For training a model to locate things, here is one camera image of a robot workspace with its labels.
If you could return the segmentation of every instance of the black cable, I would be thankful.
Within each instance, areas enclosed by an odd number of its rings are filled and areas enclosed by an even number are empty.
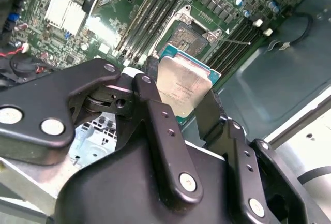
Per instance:
[[[300,43],[301,41],[303,41],[304,39],[306,39],[309,36],[312,25],[314,23],[314,19],[313,19],[312,15],[310,15],[308,13],[293,13],[293,15],[298,16],[298,17],[306,17],[308,19],[308,24],[307,24],[307,27],[306,27],[306,30],[304,31],[304,33],[296,40],[293,40],[292,42],[290,42],[291,46],[294,46],[294,45]]]
[[[291,42],[283,42],[283,41],[281,41],[281,42],[275,44],[274,47],[278,47],[279,48],[279,47],[282,47],[286,43],[289,43],[290,46],[295,46],[296,44],[299,44],[301,41],[305,40],[309,36],[310,31],[311,31],[311,28],[313,26],[313,22],[314,22],[313,16],[311,14],[304,13],[304,12],[294,12],[291,15],[292,16],[297,16],[297,17],[305,17],[305,18],[307,18],[308,24],[307,24],[307,27],[306,27],[305,31],[303,32],[303,34],[299,38],[297,38],[297,39],[295,39],[295,40],[293,40]]]

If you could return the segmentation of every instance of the hole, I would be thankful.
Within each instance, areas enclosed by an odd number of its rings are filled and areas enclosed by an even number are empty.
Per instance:
[[[176,135],[176,134],[175,134],[175,131],[172,130],[172,129],[168,129],[167,133],[168,133],[170,136],[172,136],[172,137],[174,137],[174,136]]]
[[[250,166],[250,165],[246,165],[246,167],[247,167],[247,169],[248,169],[249,171],[251,171],[251,172],[254,171],[253,168],[252,168],[252,166]]]
[[[248,151],[244,151],[244,153],[245,153],[245,155],[246,155],[247,157],[250,157],[250,154],[249,154]]]
[[[116,105],[116,107],[118,107],[119,109],[121,109],[125,105],[125,100],[124,99],[116,100],[115,105]]]
[[[162,112],[162,116],[163,116],[164,118],[168,118],[168,113],[167,113],[167,112]]]

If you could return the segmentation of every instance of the cable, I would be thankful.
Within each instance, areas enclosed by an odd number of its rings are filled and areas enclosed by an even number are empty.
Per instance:
[[[297,16],[297,17],[305,17],[308,20],[308,24],[307,27],[304,31],[304,33],[297,39],[290,41],[290,42],[283,42],[283,41],[279,41],[279,40],[273,40],[268,47],[268,51],[271,51],[273,48],[279,48],[280,50],[285,50],[287,47],[290,46],[295,46],[297,44],[299,44],[300,42],[302,42],[303,40],[305,40],[309,34],[310,31],[312,29],[313,26],[313,22],[314,22],[314,18],[312,15],[308,14],[308,13],[303,13],[303,12],[294,12],[291,14],[292,16]]]
[[[15,54],[21,52],[22,50],[23,50],[23,47],[20,47],[14,52],[0,53],[0,57],[7,57],[9,55],[15,55]]]

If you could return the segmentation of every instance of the screw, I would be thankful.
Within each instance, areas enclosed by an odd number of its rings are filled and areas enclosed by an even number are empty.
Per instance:
[[[182,173],[179,176],[179,181],[183,188],[188,192],[193,192],[197,188],[197,183],[195,182],[194,178],[187,173]]]
[[[268,144],[267,144],[267,143],[265,143],[265,142],[261,141],[261,145],[262,145],[262,147],[263,147],[264,149],[266,149],[266,150],[268,150],[268,149],[269,149],[269,146],[268,146]]]
[[[15,124],[23,118],[23,113],[15,108],[0,109],[0,123]]]
[[[151,83],[151,79],[148,76],[142,76],[142,79],[146,82],[146,83]]]
[[[257,216],[259,216],[261,218],[264,217],[263,206],[261,205],[261,203],[258,200],[254,199],[254,198],[250,199],[249,206]]]
[[[107,71],[110,71],[110,72],[114,72],[114,71],[115,71],[114,66],[112,66],[111,64],[105,64],[105,65],[104,65],[104,68],[105,68]]]
[[[64,124],[56,119],[48,119],[41,123],[41,130],[48,135],[60,135],[64,131]]]

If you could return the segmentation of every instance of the capacitor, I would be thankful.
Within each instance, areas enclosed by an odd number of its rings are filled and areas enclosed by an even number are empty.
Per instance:
[[[14,31],[24,31],[29,27],[29,25],[27,23],[23,23],[20,25],[17,25],[16,27],[14,27]]]
[[[246,18],[249,18],[249,17],[251,16],[250,11],[248,11],[248,10],[244,10],[244,11],[243,11],[243,14],[244,14],[244,16],[245,16]]]
[[[279,13],[280,9],[278,6],[273,7],[273,12],[274,13]]]
[[[15,43],[14,43],[14,45],[15,45],[16,48],[19,48],[19,47],[22,46],[22,42],[19,41],[19,40],[16,40]]]
[[[237,6],[241,6],[243,4],[243,0],[236,0],[234,3]]]
[[[41,54],[41,56],[39,57],[40,60],[42,61],[46,61],[48,59],[49,55],[47,52],[44,52]]]
[[[82,49],[83,51],[86,51],[86,50],[88,49],[88,44],[87,44],[87,43],[83,43],[83,44],[81,44],[81,49]]]
[[[273,9],[274,7],[276,7],[276,3],[273,0],[268,0],[267,1],[267,7],[270,9]]]

